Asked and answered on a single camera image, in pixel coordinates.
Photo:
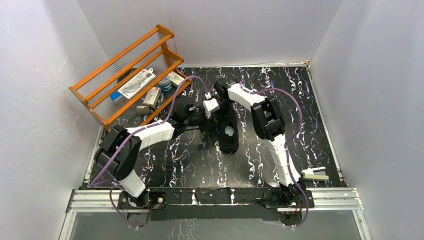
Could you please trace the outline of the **black mesh shoe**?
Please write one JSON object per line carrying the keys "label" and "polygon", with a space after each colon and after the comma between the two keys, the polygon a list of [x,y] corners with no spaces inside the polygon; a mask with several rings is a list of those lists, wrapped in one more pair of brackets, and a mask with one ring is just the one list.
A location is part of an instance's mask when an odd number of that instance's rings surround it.
{"label": "black mesh shoe", "polygon": [[235,154],[239,148],[238,118],[232,106],[220,113],[218,119],[218,145],[224,154]]}

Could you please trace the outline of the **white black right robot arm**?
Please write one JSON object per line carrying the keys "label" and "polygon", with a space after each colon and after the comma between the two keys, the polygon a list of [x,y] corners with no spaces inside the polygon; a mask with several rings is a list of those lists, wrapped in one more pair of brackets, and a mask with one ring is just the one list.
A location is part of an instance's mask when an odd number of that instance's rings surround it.
{"label": "white black right robot arm", "polygon": [[[282,202],[288,207],[295,207],[297,204],[303,203],[303,206],[308,208],[309,198],[306,195],[304,180],[296,170],[288,151],[288,143],[300,132],[303,123],[303,114],[296,99],[280,88],[252,91],[234,80],[216,81],[213,88],[225,100],[236,102],[250,110],[255,133],[265,142],[274,161],[282,191]],[[291,137],[286,138],[285,136],[286,123],[277,99],[262,95],[265,92],[285,94],[294,102],[299,115],[299,123]]]}

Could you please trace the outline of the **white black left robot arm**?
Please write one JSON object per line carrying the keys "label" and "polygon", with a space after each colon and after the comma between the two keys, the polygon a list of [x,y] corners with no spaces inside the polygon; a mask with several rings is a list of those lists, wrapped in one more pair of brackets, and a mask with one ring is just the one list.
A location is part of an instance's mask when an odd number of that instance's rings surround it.
{"label": "white black left robot arm", "polygon": [[115,125],[95,153],[94,161],[112,176],[135,207],[144,208],[150,200],[148,188],[134,169],[140,150],[175,139],[187,127],[206,128],[219,109],[218,97],[210,94],[201,104],[188,96],[178,97],[164,120],[133,128]]}

